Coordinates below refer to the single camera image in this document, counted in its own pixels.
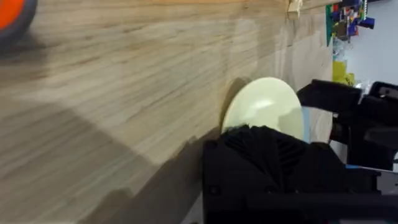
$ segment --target wooden surface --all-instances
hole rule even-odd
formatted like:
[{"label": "wooden surface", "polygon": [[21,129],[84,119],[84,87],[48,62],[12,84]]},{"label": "wooden surface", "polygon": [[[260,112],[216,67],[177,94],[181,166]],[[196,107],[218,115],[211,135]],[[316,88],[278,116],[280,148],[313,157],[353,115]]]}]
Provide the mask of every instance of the wooden surface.
[{"label": "wooden surface", "polygon": [[40,0],[0,54],[0,223],[178,223],[245,82],[331,78],[325,10],[288,5]]}]

